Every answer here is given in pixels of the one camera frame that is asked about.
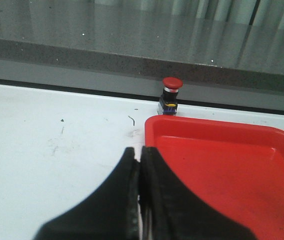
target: red button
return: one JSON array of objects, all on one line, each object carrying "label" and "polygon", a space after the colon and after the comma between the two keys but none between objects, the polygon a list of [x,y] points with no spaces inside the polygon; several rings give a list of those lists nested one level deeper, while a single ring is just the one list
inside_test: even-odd
[{"label": "red button", "polygon": [[168,89],[179,89],[183,86],[182,80],[176,77],[166,77],[163,79],[163,84]]}]

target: gray countertop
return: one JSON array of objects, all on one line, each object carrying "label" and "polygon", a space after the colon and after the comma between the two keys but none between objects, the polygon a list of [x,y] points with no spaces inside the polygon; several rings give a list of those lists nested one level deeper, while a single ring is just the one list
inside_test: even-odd
[{"label": "gray countertop", "polygon": [[0,1],[0,59],[284,93],[284,30],[90,1]]}]

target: speckled stone surface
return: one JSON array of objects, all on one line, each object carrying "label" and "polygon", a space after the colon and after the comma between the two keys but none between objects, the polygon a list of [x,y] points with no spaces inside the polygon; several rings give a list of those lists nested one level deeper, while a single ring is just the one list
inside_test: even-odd
[{"label": "speckled stone surface", "polygon": [[0,1],[0,59],[284,92],[284,31],[90,1]]}]

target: plastic tray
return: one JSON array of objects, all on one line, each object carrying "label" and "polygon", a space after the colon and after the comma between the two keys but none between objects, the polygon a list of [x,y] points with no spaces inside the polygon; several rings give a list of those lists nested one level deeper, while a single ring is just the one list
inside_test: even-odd
[{"label": "plastic tray", "polygon": [[284,131],[159,115],[145,123],[145,144],[208,205],[260,240],[284,240]]}]

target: white table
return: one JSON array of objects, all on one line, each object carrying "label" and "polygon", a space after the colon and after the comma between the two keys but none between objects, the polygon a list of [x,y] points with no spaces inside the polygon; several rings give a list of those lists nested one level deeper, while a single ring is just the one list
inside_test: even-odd
[{"label": "white table", "polygon": [[[0,240],[32,239],[92,193],[126,147],[139,159],[156,109],[152,101],[0,85]],[[178,115],[284,130],[284,115],[190,105]]]}]

